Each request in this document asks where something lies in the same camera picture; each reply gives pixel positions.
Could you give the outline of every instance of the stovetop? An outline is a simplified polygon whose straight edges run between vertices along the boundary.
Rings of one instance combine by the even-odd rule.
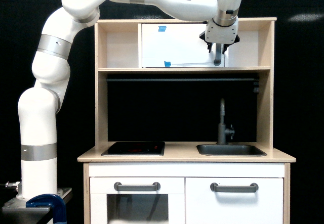
[[[101,156],[163,156],[164,142],[116,142]]]

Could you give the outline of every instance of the shelf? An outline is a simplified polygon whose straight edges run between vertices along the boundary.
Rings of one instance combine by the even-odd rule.
[[[228,48],[226,67],[142,68],[143,48],[150,43],[150,40],[145,40],[146,43],[143,44],[145,24],[168,26],[167,24],[192,22],[175,19],[99,20],[95,25],[96,149],[107,148],[108,143],[110,127],[108,125],[107,77],[109,75],[200,74],[203,76],[204,74],[222,74],[226,77],[231,74],[254,73],[259,77],[256,143],[264,149],[272,150],[275,21],[276,18],[240,18],[238,26],[240,43],[235,43]]]
[[[221,67],[221,68],[98,68],[98,72],[105,74],[122,74],[122,73],[261,73],[270,71],[270,66],[258,67]]]

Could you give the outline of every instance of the cabinet door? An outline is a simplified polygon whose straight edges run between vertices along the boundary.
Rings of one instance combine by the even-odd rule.
[[[91,224],[184,224],[183,177],[91,177]]]
[[[211,184],[236,187],[213,192]],[[256,183],[255,193],[243,193]],[[187,224],[282,224],[282,178],[186,178]]]

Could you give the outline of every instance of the countertop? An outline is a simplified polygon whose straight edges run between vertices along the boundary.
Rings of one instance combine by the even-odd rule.
[[[262,157],[251,156],[205,156],[197,150],[197,145],[215,144],[211,142],[166,142],[163,156],[101,156],[113,143],[107,142],[106,147],[93,147],[77,158],[79,162],[296,162],[296,158],[278,150],[267,149],[256,143],[254,145],[267,155]]]

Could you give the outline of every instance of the faucet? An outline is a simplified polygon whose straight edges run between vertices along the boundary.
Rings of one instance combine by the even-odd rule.
[[[228,143],[226,142],[226,136],[231,136],[231,139],[233,139],[235,133],[233,125],[231,125],[231,129],[226,128],[226,124],[224,123],[224,116],[225,116],[225,100],[221,99],[220,123],[218,124],[217,145],[228,145]]]

